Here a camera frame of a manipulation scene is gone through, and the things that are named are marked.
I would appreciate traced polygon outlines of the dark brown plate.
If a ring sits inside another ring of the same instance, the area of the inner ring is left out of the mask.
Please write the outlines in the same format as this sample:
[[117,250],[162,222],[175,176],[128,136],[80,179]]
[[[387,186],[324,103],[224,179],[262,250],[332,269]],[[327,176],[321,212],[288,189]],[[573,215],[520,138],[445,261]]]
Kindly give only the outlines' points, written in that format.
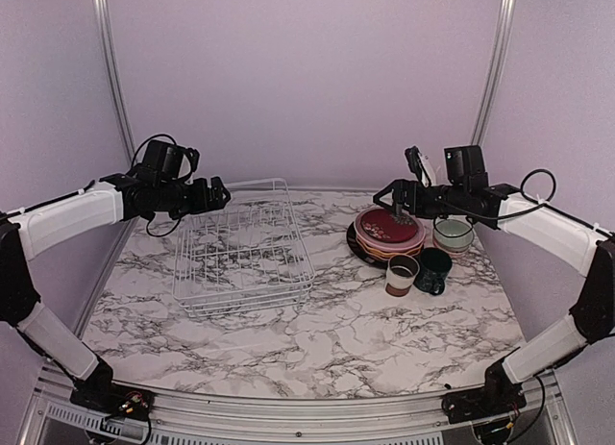
[[366,211],[358,219],[358,225],[369,237],[384,243],[410,241],[419,231],[410,216],[395,214],[385,209]]

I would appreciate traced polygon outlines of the dark green mug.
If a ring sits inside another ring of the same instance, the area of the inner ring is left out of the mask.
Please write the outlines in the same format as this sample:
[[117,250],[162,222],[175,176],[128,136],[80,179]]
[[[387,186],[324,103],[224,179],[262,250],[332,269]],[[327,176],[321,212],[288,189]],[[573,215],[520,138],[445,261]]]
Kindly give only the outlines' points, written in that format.
[[414,286],[432,296],[442,295],[446,279],[453,267],[451,257],[443,250],[430,247],[420,253],[418,262],[420,269]]

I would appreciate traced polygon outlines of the red patterned white bowl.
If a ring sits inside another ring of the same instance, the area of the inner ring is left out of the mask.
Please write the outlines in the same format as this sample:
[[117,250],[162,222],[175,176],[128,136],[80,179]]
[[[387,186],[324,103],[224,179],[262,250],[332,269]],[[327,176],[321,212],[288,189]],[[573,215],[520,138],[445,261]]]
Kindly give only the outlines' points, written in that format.
[[468,251],[469,251],[469,249],[468,249],[468,248],[462,249],[462,250],[460,250],[460,251],[457,251],[457,250],[450,250],[450,249],[445,248],[444,246],[436,246],[436,248],[437,248],[438,250],[443,251],[444,253],[448,254],[448,255],[449,255],[451,258],[453,258],[453,259],[459,259],[459,258],[462,258],[462,257],[464,257],[464,256],[468,253]]

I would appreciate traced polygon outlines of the pale green bowl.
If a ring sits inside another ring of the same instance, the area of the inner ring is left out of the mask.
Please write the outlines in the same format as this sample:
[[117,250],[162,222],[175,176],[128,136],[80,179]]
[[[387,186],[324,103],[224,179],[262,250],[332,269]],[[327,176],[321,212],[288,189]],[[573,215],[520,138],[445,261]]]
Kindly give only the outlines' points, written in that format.
[[433,244],[449,253],[461,254],[466,252],[474,239],[474,229],[467,222],[452,218],[436,219],[433,222]]

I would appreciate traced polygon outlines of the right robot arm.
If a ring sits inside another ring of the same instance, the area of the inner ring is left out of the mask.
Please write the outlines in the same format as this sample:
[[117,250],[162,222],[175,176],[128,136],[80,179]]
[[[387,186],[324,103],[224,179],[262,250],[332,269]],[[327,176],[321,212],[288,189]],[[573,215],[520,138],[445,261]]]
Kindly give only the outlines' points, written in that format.
[[381,189],[374,202],[394,213],[405,211],[435,219],[463,214],[472,221],[530,243],[536,253],[551,256],[556,269],[537,267],[518,274],[515,284],[532,284],[558,296],[556,286],[574,284],[578,294],[563,316],[520,349],[494,363],[485,375],[476,405],[495,414],[513,398],[518,386],[546,368],[565,363],[614,330],[614,235],[581,221],[545,199],[532,199],[508,184],[466,188],[461,184],[422,186],[396,180]]

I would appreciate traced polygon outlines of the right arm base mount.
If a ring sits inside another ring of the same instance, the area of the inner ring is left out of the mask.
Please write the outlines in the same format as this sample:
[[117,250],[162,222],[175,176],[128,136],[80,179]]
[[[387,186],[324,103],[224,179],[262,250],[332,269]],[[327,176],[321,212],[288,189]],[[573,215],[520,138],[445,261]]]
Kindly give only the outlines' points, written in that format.
[[475,421],[512,412],[527,405],[520,386],[504,394],[490,396],[485,387],[450,391],[442,397],[441,409],[450,424]]

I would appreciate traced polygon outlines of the pink plate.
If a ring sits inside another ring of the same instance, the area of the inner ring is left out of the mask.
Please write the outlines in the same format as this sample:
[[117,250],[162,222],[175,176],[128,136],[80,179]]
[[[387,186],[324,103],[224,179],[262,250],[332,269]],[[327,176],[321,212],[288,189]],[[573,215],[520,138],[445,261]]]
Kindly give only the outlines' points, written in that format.
[[411,239],[410,241],[406,241],[406,242],[402,242],[402,243],[384,243],[378,240],[375,240],[371,237],[369,237],[358,225],[358,219],[360,218],[360,216],[362,214],[364,214],[367,210],[365,210],[364,212],[362,212],[361,214],[359,214],[357,216],[357,218],[354,221],[354,227],[357,233],[357,239],[362,240],[365,244],[372,246],[374,248],[378,248],[384,251],[404,251],[404,250],[410,250],[410,249],[414,249],[416,248],[419,244],[423,243],[425,241],[425,237],[426,237],[426,228],[424,227],[424,225],[417,219],[415,219],[414,217],[410,216],[417,224],[419,231],[418,234]]

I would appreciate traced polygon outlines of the maroon polka dot plate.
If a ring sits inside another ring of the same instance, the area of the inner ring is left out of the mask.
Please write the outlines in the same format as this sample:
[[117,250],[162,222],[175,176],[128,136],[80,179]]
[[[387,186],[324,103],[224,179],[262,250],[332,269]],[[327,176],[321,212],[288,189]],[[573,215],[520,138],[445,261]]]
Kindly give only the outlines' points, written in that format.
[[405,252],[386,253],[380,252],[379,250],[365,249],[359,243],[350,244],[349,248],[357,258],[373,265],[386,264],[393,257],[400,255],[417,257],[424,250],[424,247],[420,246],[418,248],[415,248],[414,250],[409,250]]

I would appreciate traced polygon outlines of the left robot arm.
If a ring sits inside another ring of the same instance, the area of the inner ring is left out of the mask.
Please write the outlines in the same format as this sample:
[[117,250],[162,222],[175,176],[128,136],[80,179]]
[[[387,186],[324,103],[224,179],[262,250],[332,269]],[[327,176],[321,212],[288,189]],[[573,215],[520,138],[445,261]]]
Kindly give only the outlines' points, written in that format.
[[231,193],[218,177],[153,184],[114,174],[91,186],[1,219],[1,319],[59,365],[102,411],[120,405],[111,367],[71,332],[41,301],[28,262],[39,254],[103,226],[159,212],[173,220],[222,210]]

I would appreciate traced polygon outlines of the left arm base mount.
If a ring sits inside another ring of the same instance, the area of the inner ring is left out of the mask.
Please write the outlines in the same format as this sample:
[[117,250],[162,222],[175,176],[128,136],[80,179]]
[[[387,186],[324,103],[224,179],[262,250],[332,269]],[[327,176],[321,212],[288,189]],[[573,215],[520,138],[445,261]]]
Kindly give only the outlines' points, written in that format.
[[150,390],[112,383],[103,390],[91,386],[75,387],[71,392],[70,402],[104,413],[107,419],[129,418],[146,421],[154,398],[155,394]]

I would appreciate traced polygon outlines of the black striped plate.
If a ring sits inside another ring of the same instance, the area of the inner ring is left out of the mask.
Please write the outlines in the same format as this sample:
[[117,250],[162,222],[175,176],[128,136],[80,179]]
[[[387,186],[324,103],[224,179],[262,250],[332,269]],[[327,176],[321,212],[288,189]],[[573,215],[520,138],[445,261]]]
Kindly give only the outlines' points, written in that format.
[[417,257],[423,250],[425,228],[410,222],[359,221],[346,231],[346,242],[351,252],[363,262],[384,269],[396,255]]

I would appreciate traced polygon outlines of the brown and white cup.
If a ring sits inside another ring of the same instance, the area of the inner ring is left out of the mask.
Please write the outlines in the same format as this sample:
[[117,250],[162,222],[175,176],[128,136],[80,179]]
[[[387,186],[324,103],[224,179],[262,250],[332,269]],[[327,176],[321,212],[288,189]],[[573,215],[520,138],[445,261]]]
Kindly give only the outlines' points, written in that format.
[[385,291],[393,297],[406,296],[420,271],[419,262],[411,256],[396,255],[387,265]]

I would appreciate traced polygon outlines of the yellow polka dot plate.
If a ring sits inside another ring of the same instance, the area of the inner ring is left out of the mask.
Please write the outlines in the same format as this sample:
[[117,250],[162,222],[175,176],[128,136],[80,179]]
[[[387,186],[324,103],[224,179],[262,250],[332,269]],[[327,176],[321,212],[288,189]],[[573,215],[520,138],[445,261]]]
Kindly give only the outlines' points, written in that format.
[[365,244],[362,240],[357,240],[357,244],[362,248],[362,250],[369,255],[370,257],[378,260],[389,260],[397,255],[407,255],[411,257],[416,257],[419,255],[424,249],[424,244],[419,244],[416,248],[404,251],[384,251],[378,248],[374,248]]

